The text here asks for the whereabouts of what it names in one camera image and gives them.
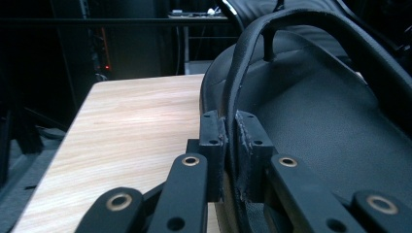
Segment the metal grommet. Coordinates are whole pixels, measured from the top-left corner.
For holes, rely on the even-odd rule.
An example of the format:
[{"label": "metal grommet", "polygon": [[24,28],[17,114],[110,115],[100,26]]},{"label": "metal grommet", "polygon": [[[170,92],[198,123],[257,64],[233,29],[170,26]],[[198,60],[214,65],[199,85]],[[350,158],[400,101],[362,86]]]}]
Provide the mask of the metal grommet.
[{"label": "metal grommet", "polygon": [[195,165],[199,164],[199,162],[200,162],[200,160],[197,157],[193,157],[193,156],[185,157],[182,160],[182,163],[185,164],[185,166],[189,166],[189,167],[195,166]]},{"label": "metal grommet", "polygon": [[132,201],[129,194],[121,192],[112,196],[106,203],[107,209],[116,212],[126,209]]},{"label": "metal grommet", "polygon": [[279,158],[280,164],[286,166],[286,167],[295,167],[297,166],[297,161],[289,158],[289,157],[281,157]]},{"label": "metal grommet", "polygon": [[366,198],[366,202],[370,207],[383,214],[396,215],[398,212],[397,206],[382,196],[370,195]]}]

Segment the black chair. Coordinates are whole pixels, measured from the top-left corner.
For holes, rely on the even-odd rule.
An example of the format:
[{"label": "black chair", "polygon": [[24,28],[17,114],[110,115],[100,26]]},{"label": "black chair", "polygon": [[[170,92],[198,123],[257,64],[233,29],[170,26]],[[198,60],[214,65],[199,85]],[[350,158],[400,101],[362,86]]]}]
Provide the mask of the black chair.
[{"label": "black chair", "polygon": [[[364,23],[341,0],[216,0],[216,3],[229,20],[232,21],[239,35],[255,19],[273,12],[295,8],[335,12],[354,21],[381,44],[393,57],[396,57],[395,45]],[[339,43],[325,33],[325,31],[312,26],[292,26],[288,27],[288,30],[314,42],[351,66],[352,63],[346,52]]]}]

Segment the wooden table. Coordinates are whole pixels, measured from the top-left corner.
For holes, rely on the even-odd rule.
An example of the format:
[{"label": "wooden table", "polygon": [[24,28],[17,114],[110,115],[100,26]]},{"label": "wooden table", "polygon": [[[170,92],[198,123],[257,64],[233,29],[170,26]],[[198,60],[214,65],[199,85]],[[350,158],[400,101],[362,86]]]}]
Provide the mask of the wooden table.
[{"label": "wooden table", "polygon": [[[15,232],[73,232],[104,192],[164,182],[187,139],[199,137],[202,77],[96,84]],[[208,232],[219,232],[212,204]]]}]

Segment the black plastic bracket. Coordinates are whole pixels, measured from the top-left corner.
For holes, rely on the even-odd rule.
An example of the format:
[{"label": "black plastic bracket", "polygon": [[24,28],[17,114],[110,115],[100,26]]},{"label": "black plastic bracket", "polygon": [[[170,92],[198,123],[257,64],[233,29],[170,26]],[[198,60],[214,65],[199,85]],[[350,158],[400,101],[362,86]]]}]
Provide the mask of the black plastic bracket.
[{"label": "black plastic bracket", "polygon": [[238,129],[238,188],[242,198],[251,202],[263,202],[264,167],[276,150],[258,118],[246,112],[236,114]]},{"label": "black plastic bracket", "polygon": [[140,232],[145,225],[143,195],[118,187],[101,195],[82,218],[76,233]]},{"label": "black plastic bracket", "polygon": [[273,155],[267,178],[296,232],[365,232],[302,160]]},{"label": "black plastic bracket", "polygon": [[200,154],[177,157],[155,208],[148,232],[205,232],[207,160]]},{"label": "black plastic bracket", "polygon": [[351,210],[368,232],[410,232],[412,211],[396,198],[377,191],[355,193]]},{"label": "black plastic bracket", "polygon": [[208,167],[208,202],[219,202],[223,196],[226,144],[224,122],[218,118],[218,112],[211,111],[203,114],[200,118],[199,153],[211,164]]}]

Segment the wood grain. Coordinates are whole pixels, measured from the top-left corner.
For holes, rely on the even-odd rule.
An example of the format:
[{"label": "wood grain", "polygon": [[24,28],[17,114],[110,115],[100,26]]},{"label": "wood grain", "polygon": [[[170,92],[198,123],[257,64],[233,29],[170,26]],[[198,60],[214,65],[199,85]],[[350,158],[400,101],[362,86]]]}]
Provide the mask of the wood grain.
[{"label": "wood grain", "polygon": [[[96,84],[15,232],[73,232],[109,189],[164,182],[198,138],[201,75]],[[219,232],[209,204],[208,232]]]}]

